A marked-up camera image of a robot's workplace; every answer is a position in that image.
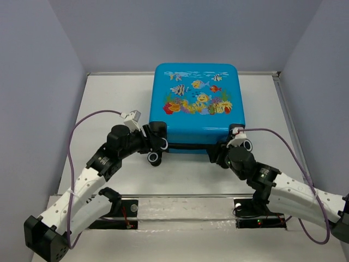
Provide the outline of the blue hard-shell suitcase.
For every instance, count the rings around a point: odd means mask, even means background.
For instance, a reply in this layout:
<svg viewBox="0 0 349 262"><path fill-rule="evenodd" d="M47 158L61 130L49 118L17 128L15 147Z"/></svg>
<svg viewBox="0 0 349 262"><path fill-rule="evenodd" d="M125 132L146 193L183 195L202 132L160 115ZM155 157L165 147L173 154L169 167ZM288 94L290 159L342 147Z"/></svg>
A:
<svg viewBox="0 0 349 262"><path fill-rule="evenodd" d="M168 153L207 154L245 127L238 71L224 63L162 63L154 72L149 125L165 136ZM162 160L159 153L158 166Z"/></svg>

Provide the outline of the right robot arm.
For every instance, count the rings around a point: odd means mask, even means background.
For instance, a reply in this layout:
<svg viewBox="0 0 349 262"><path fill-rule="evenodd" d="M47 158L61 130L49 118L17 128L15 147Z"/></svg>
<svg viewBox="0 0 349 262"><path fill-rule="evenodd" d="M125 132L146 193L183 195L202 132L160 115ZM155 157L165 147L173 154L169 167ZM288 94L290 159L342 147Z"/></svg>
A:
<svg viewBox="0 0 349 262"><path fill-rule="evenodd" d="M229 168L254 189L251 208L255 213L284 213L316 224L338 240L348 243L348 196L311 188L279 169L257 162L242 146L223 143L207 149L212 163Z"/></svg>

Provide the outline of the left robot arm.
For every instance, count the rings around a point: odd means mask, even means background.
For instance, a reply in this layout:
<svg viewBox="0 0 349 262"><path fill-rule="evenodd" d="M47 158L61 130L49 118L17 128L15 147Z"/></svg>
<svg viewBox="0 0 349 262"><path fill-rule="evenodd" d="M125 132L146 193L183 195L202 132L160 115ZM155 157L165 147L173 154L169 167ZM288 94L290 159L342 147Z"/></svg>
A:
<svg viewBox="0 0 349 262"><path fill-rule="evenodd" d="M165 136L147 124L112 127L67 191L43 213L25 220L26 246L45 261L60 261L94 221L120 211L122 197L106 183L122 167L123 159L134 153L149 154L149 160L157 163L167 147Z"/></svg>

